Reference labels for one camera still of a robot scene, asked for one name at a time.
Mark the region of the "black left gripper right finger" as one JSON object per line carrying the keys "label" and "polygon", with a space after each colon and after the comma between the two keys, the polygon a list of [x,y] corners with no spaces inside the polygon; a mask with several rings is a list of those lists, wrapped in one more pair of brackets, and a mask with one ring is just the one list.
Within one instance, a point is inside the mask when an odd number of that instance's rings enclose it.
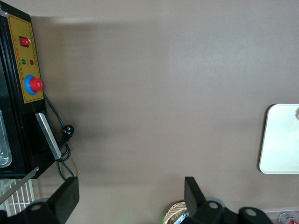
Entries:
{"label": "black left gripper right finger", "polygon": [[185,224],[232,224],[234,213],[215,197],[205,197],[194,177],[185,178],[184,201],[189,217]]}

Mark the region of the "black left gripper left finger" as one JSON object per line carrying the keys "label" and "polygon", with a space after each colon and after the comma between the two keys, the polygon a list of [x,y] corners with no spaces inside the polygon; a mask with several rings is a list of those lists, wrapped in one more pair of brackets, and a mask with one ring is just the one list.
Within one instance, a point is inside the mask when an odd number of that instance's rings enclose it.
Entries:
{"label": "black left gripper left finger", "polygon": [[79,202],[77,177],[69,177],[46,201],[31,204],[23,211],[26,224],[65,224]]}

